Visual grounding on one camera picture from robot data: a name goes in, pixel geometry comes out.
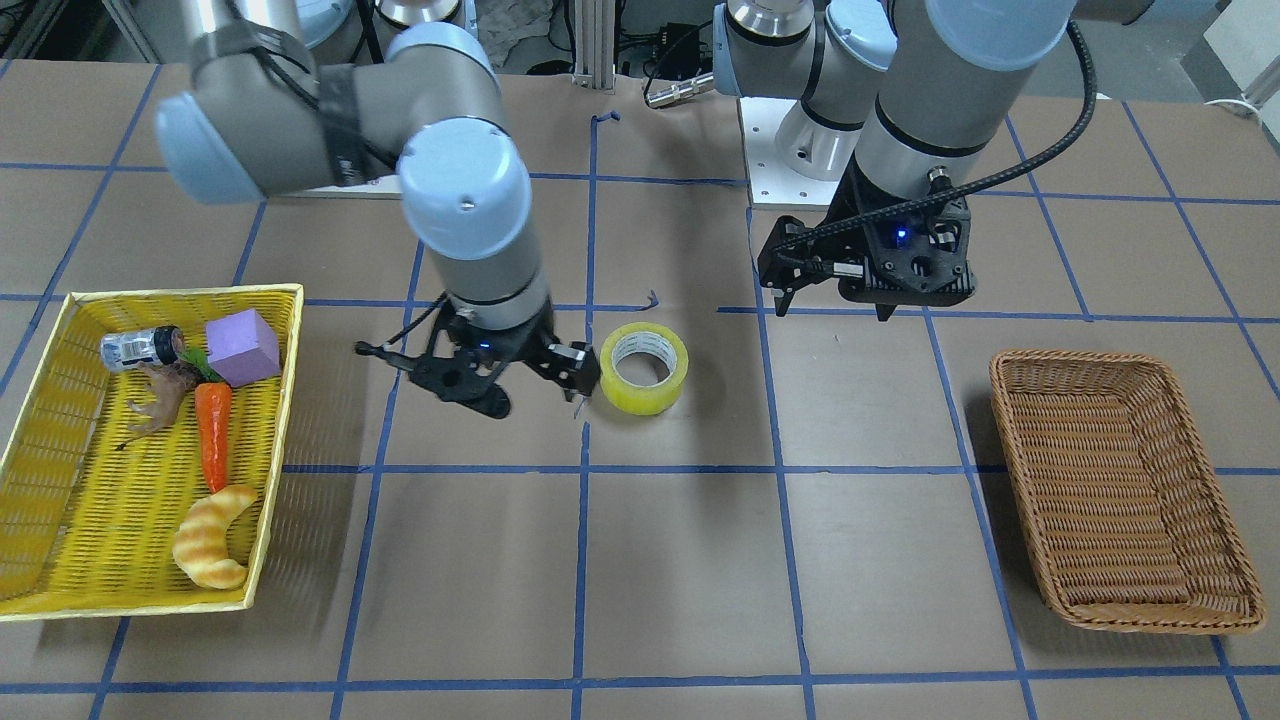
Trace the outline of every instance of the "basket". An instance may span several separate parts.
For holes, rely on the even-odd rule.
[[[145,419],[138,372],[111,374],[99,357],[109,332],[163,324],[204,345],[205,322],[256,309],[280,340],[278,377],[236,389],[228,482],[259,501],[228,532],[243,585],[204,589],[173,562],[173,534],[209,495],[191,400],[172,428],[115,446]],[[0,460],[0,620],[242,610],[266,555],[298,354],[302,286],[70,293],[63,302],[18,423]]]
[[[1041,596],[1079,628],[1260,629],[1262,592],[1181,386],[1146,355],[1009,350],[992,404]]]

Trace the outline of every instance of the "brown wicker basket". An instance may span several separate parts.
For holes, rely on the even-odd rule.
[[[1181,386],[1146,355],[1006,350],[992,405],[1044,602],[1097,630],[1251,633],[1262,592]]]

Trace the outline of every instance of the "white mounting plate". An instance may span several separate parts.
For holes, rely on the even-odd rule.
[[[399,200],[399,176],[375,178],[365,184],[338,187],[334,184],[291,192],[292,197],[365,197],[370,200]]]
[[[751,206],[760,210],[826,210],[836,193],[836,181],[806,178],[782,160],[773,137],[795,100],[740,97],[742,152],[751,183]]]

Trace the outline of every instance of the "croissant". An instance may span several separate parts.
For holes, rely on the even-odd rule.
[[[197,585],[230,589],[244,583],[248,570],[227,555],[227,528],[257,501],[248,486],[227,486],[197,500],[173,537],[173,561]]]

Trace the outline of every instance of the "can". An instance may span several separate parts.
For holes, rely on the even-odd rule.
[[[108,333],[100,346],[102,364],[113,373],[140,365],[170,365],[184,350],[187,341],[177,325]]]

